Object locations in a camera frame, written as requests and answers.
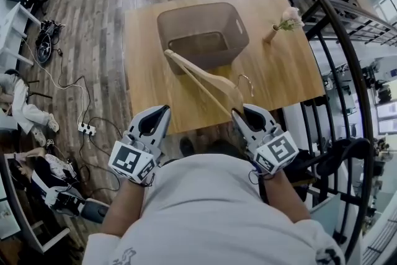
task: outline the flower vase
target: flower vase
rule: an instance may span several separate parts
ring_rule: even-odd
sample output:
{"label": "flower vase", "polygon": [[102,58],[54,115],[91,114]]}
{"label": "flower vase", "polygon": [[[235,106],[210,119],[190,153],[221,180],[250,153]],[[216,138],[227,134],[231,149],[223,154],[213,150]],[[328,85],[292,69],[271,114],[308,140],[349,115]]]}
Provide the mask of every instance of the flower vase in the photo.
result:
{"label": "flower vase", "polygon": [[277,29],[277,26],[274,24],[272,25],[272,28],[269,30],[269,32],[267,33],[267,35],[265,35],[262,39],[264,42],[266,43],[270,43],[274,36],[277,34],[279,30]]}

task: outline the person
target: person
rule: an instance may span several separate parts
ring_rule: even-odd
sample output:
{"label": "person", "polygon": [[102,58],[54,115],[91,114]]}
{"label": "person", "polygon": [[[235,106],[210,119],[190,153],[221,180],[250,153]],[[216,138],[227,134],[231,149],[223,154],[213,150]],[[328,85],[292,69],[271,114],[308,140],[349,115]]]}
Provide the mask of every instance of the person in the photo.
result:
{"label": "person", "polygon": [[22,130],[32,132],[38,144],[45,146],[46,138],[38,125],[49,126],[54,132],[60,129],[54,115],[44,112],[36,105],[26,103],[29,88],[16,74],[0,74],[0,107],[9,112],[7,104],[12,104],[12,116]]}
{"label": "person", "polygon": [[16,162],[11,170],[14,179],[29,187],[35,197],[45,200],[51,187],[78,187],[75,161],[69,159],[65,163],[56,157],[54,142],[51,139],[47,141],[47,150],[42,147],[35,148],[26,153],[16,153],[14,157]]}
{"label": "person", "polygon": [[285,173],[260,181],[225,143],[196,155],[183,138],[185,158],[160,167],[151,186],[125,180],[83,264],[344,264]]}

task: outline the wooden table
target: wooden table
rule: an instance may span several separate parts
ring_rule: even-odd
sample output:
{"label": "wooden table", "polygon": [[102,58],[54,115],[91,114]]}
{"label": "wooden table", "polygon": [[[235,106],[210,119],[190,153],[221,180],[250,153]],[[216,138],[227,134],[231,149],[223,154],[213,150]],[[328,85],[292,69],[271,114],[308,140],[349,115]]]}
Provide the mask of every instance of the wooden table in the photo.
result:
{"label": "wooden table", "polygon": [[[239,88],[245,103],[273,110],[324,94],[316,60],[302,29],[279,32],[271,45],[262,42],[262,36],[289,6],[287,0],[178,0],[125,14],[124,47],[134,114],[151,106],[169,105],[172,119],[168,134],[230,121],[187,75],[176,76],[171,71],[157,28],[157,17],[164,11],[213,2],[232,4],[249,35],[249,45],[231,65],[210,71],[234,83],[239,74],[248,76],[254,97],[247,81],[241,79]],[[228,108],[222,92],[203,84]]]}

